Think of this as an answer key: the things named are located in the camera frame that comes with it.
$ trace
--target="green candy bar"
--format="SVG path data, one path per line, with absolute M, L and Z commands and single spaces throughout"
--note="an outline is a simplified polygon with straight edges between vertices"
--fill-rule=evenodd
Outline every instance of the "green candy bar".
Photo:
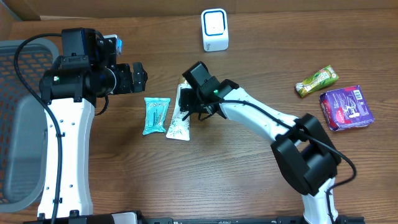
M 306 96 L 313 91 L 320 90 L 326 86 L 330 86 L 338 79 L 338 75 L 330 65 L 319 70 L 314 75 L 306 78 L 304 81 L 296 84 L 296 90 L 301 97 Z

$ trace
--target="purple snack bag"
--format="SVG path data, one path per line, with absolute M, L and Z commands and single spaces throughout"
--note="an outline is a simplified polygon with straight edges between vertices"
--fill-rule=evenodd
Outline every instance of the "purple snack bag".
M 319 102 L 332 131 L 365 127 L 374 122 L 359 85 L 322 93 Z

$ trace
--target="wooden table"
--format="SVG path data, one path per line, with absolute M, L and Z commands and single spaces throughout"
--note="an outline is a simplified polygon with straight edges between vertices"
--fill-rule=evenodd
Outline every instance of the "wooden table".
M 326 127 L 318 97 L 294 85 L 331 64 L 332 90 L 361 85 L 376 122 L 338 133 L 337 149 L 356 164 L 358 178 L 335 190 L 339 214 L 367 223 L 398 222 L 398 10 L 281 12 L 228 16 L 229 49 L 204 53 L 200 16 L 15 22 L 9 39 L 90 27 L 124 41 L 119 63 L 142 62 L 144 93 L 111 96 L 90 139 L 90 190 L 95 214 L 142 210 L 148 217 L 257 218 L 302 215 L 301 196 L 283 179 L 268 143 L 242 125 L 193 117 L 191 140 L 142 135 L 145 96 L 172 99 L 178 79 L 196 61 L 219 80 L 229 78 L 253 97 L 288 114 L 311 113 Z M 51 38 L 62 50 L 61 39 Z M 99 111 L 103 101 L 98 100 Z M 344 162 L 337 180 L 351 175 Z M 3 223 L 35 220 L 37 204 Z

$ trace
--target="blue packet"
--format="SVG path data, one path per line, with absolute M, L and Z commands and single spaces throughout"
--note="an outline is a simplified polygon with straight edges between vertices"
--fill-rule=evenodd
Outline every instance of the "blue packet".
M 170 98 L 151 98 L 145 97 L 147 115 L 145 117 L 145 128 L 143 135 L 160 132 L 165 133 L 163 127 L 166 120 L 167 109 L 169 108 Z

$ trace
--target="white box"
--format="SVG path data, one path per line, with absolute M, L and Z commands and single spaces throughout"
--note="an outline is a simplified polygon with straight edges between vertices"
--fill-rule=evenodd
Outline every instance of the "white box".
M 224 9 L 207 9 L 201 14 L 203 49 L 206 52 L 228 48 L 228 23 Z

